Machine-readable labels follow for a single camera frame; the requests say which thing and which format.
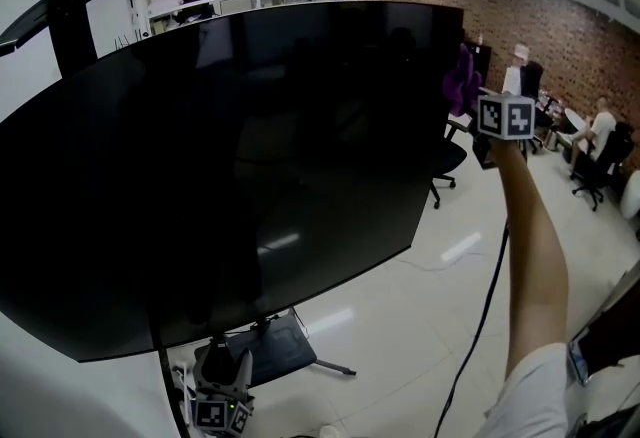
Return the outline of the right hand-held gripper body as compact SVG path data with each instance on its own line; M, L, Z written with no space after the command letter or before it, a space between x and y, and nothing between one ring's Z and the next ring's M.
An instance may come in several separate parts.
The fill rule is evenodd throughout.
M495 167L490 157L491 140L515 141L534 138L535 105L528 97L510 93L479 95L470 122L472 150L484 170Z

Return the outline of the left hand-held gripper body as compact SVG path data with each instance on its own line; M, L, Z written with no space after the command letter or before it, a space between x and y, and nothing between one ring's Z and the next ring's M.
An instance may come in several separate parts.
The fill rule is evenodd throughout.
M196 382L195 427L210 436L242 436L253 413L250 381L223 386Z

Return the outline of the purple cloth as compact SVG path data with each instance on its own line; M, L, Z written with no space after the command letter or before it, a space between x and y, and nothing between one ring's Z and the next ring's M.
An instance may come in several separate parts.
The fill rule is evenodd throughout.
M442 93L450 103L450 114L459 117L475 113L481 84L482 77L474 69L473 55L462 43L456 67L446 73L442 83Z

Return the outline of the large black screen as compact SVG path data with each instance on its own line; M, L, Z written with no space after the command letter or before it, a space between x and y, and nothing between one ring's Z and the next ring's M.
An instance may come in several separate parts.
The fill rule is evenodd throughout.
M0 121L0 313L79 362L181 345L408 249L459 8L333 1L118 50Z

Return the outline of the person's right forearm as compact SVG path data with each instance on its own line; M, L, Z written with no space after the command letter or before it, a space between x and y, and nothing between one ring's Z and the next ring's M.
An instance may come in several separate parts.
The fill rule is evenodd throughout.
M513 141L493 140L509 233L509 346L506 374L530 353L563 343L567 333L568 270L546 206Z

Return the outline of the black screen stand base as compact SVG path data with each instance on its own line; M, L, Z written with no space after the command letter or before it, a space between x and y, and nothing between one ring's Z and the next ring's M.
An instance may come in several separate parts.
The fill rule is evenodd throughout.
M357 372L318 358L298 321L293 308L283 316L262 319L248 330L227 336L232 356L249 350L253 355L250 388L275 381L284 376L315 365L345 376Z

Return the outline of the black cabinet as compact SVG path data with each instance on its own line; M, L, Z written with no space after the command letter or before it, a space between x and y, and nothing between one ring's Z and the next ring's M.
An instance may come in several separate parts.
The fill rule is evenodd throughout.
M481 86L485 87L491 61L492 48L472 41L465 41L464 45L473 57L474 70L481 76Z

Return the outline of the white round table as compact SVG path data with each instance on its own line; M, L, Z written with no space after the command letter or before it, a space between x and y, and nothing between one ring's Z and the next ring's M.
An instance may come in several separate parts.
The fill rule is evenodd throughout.
M566 130L573 134L591 127L591 118L583 118L579 113L571 108L564 109L564 115L567 120Z

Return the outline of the black office chair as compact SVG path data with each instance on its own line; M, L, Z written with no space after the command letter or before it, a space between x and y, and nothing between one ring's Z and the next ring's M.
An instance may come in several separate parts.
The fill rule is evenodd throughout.
M593 148L578 156L570 179L578 179L582 185L573 189L572 194L587 192L593 201L591 206L593 212L597 210L598 204L604 201L601 189L610 185L620 165L634 149L632 133L633 129L628 124L617 123L608 135L604 148L596 160L590 156Z
M444 143L436 159L436 169L429 188L429 192L435 198L434 209L439 209L441 204L441 198L434 181L446 181L449 183L450 189L455 189L457 186L456 178L451 176L450 173L457 169L467 158L466 150L455 143L453 137L456 132L468 133L469 127L451 119L447 120L447 124L449 130L445 135Z

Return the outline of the white chair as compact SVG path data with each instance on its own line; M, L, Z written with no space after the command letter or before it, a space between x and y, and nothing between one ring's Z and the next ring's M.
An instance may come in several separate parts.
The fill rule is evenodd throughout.
M620 212L627 220L640 212L640 170L635 170L625 185L620 199Z

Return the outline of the person's white shirt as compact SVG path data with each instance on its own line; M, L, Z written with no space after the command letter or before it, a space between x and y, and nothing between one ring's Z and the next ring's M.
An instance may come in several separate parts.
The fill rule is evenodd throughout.
M511 371L474 438L565 438L567 346L528 354Z

